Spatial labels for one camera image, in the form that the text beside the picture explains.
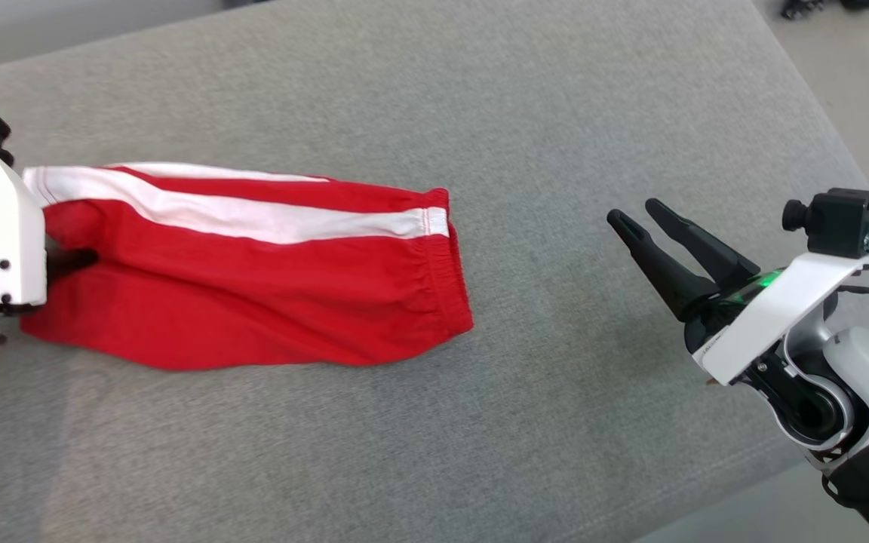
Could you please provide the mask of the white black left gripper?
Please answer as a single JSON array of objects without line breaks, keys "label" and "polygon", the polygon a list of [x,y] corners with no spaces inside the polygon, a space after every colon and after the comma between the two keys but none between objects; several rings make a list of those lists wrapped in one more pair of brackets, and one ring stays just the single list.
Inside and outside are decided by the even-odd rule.
[{"label": "white black left gripper", "polygon": [[45,249],[45,219],[20,175],[0,159],[0,305],[40,306],[55,282],[99,261],[94,250]]}]

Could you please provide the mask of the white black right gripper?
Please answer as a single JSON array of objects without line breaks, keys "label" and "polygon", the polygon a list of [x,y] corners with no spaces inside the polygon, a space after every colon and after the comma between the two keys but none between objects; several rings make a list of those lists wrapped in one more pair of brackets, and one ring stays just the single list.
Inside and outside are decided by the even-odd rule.
[{"label": "white black right gripper", "polygon": [[[606,220],[630,251],[632,260],[680,323],[689,322],[701,302],[718,292],[739,289],[761,274],[761,268],[703,227],[680,216],[661,200],[645,203],[649,216],[665,234],[682,244],[711,276],[693,274],[655,243],[649,232],[621,210]],[[806,252],[758,293],[730,324],[693,353],[709,384],[730,386],[776,341],[786,336],[811,310],[821,305],[854,272],[869,265],[858,260]]]}]

